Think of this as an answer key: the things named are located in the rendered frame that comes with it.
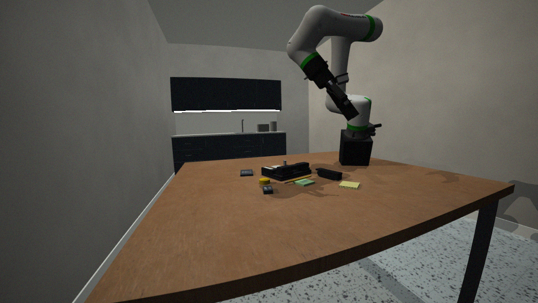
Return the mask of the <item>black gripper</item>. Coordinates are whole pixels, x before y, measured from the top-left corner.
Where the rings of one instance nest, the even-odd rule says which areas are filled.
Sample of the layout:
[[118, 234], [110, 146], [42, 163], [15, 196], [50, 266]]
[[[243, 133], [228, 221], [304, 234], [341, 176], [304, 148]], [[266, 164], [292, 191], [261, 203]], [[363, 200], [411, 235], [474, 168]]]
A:
[[319, 89], [326, 88], [326, 92], [331, 96], [333, 103], [335, 103], [340, 112], [342, 112], [347, 121], [349, 121], [359, 115], [359, 112], [355, 109], [350, 100], [347, 100], [347, 95], [335, 84], [333, 78], [334, 76], [331, 71], [329, 71], [328, 68], [324, 68], [319, 71], [312, 80]]

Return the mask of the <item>light green sticky note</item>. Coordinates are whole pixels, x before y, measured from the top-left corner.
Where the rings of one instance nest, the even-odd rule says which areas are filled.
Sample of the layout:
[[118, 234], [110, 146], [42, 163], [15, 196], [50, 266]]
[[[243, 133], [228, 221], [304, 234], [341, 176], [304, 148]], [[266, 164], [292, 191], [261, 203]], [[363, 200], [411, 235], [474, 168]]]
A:
[[296, 185], [300, 185], [300, 186], [309, 186], [309, 185], [315, 184], [315, 181], [312, 181], [309, 179], [301, 179], [301, 180], [294, 181], [292, 183]]

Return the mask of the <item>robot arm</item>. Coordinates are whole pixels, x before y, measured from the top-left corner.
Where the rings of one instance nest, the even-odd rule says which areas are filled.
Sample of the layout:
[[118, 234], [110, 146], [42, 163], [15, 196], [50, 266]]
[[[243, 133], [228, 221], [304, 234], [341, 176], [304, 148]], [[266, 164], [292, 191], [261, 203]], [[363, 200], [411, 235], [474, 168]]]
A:
[[316, 47], [324, 37], [331, 36], [333, 81], [359, 112], [359, 115], [347, 121], [345, 137], [350, 140], [366, 140], [368, 136], [375, 136], [375, 128], [382, 126], [369, 123], [371, 98], [346, 93], [350, 46], [355, 41], [375, 41], [381, 36], [382, 29], [382, 21], [374, 15], [345, 14], [326, 6], [313, 6], [305, 13], [303, 21], [287, 44], [289, 58], [303, 70], [304, 80], [312, 81], [319, 71], [328, 68], [328, 61], [319, 55]]

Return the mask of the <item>pale yellow sticky note pad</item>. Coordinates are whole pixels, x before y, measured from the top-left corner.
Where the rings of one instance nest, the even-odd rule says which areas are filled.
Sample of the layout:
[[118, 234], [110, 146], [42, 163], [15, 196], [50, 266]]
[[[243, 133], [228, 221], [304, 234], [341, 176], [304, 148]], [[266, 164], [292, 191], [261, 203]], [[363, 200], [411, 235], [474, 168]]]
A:
[[352, 190], [358, 190], [360, 183], [358, 182], [349, 182], [349, 181], [342, 181], [339, 184], [339, 188], [346, 188], [346, 189], [352, 189]]

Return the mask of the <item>grey pocket calculator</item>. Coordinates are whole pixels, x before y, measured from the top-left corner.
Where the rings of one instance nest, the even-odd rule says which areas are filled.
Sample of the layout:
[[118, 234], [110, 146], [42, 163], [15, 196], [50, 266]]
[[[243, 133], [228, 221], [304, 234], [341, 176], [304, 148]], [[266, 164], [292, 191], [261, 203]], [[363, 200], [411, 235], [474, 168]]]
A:
[[248, 170], [241, 170], [241, 174], [240, 176], [254, 176], [254, 172], [252, 169], [248, 169]]

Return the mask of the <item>black desk phone body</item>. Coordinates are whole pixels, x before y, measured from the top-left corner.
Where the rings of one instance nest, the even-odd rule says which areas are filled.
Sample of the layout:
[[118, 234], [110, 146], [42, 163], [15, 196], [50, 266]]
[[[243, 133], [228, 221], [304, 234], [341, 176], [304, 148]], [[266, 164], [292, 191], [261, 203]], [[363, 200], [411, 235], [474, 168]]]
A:
[[305, 175], [308, 175], [308, 174], [311, 174], [311, 169], [309, 167], [304, 168], [304, 169], [300, 168], [300, 169], [293, 170], [291, 172], [284, 172], [284, 173], [277, 172], [276, 168], [271, 168], [271, 167], [268, 167], [268, 166], [262, 167], [262, 175], [263, 176], [266, 176], [266, 177], [269, 177], [269, 178], [272, 178], [272, 179], [276, 179], [276, 180], [279, 180], [279, 181], [285, 181], [285, 180], [305, 176]]

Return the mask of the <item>black telephone handset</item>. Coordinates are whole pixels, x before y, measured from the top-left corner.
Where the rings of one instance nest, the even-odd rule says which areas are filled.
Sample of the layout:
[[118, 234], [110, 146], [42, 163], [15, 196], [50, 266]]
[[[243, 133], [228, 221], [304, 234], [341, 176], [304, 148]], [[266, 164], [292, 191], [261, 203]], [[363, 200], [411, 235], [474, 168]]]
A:
[[291, 172], [292, 170], [296, 170], [296, 169], [304, 169], [304, 168], [308, 168], [310, 166], [310, 163], [307, 163], [307, 162], [300, 162], [300, 163], [296, 163], [296, 164], [293, 164], [293, 165], [283, 165], [283, 166], [279, 166], [276, 168], [276, 171], [277, 172]]

